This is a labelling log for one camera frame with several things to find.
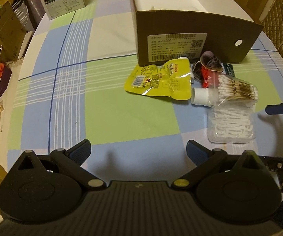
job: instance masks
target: table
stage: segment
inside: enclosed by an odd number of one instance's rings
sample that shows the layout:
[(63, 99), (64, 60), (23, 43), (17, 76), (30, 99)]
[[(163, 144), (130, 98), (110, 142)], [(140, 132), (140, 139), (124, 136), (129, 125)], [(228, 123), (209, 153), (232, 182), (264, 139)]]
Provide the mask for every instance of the table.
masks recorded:
[(85, 0), (85, 8), (52, 21), (45, 15), (21, 67), (10, 119), (7, 169), (27, 149), (49, 154), (82, 139), (92, 154), (82, 167), (102, 180), (167, 180), (194, 167), (189, 139), (230, 154), (245, 149), (283, 157), (283, 60), (262, 32), (236, 77), (258, 87), (257, 137), (245, 145), (207, 140), (207, 107), (143, 97), (123, 85), (137, 64), (129, 0)]

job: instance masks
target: silver screw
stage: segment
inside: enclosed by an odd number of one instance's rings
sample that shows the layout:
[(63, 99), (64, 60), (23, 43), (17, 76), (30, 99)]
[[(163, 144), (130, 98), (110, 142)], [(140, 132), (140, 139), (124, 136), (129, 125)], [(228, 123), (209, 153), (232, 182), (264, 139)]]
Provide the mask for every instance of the silver screw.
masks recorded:
[(92, 179), (88, 181), (88, 185), (91, 187), (100, 187), (103, 185), (103, 181), (100, 179)]

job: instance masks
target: yellow plastic pouch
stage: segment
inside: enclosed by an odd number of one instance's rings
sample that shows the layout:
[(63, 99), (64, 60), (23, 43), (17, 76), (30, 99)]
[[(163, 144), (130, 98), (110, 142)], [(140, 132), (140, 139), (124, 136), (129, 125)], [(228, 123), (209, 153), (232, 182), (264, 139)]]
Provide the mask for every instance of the yellow plastic pouch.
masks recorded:
[(176, 100), (191, 98), (191, 73), (187, 59), (172, 59), (163, 66), (137, 65), (124, 89), (146, 96), (166, 96)]

